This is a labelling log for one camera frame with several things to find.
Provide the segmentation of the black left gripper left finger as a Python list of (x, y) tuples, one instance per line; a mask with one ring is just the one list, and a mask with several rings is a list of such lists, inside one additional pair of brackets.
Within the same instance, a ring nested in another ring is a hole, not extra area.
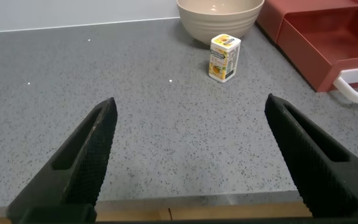
[(10, 203), (11, 222), (95, 222), (117, 123), (114, 98), (96, 105)]

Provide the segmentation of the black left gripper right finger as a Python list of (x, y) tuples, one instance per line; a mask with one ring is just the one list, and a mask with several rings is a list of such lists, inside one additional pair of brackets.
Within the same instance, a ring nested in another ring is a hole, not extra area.
[(314, 217), (358, 217), (358, 157), (288, 101), (269, 94), (265, 116)]

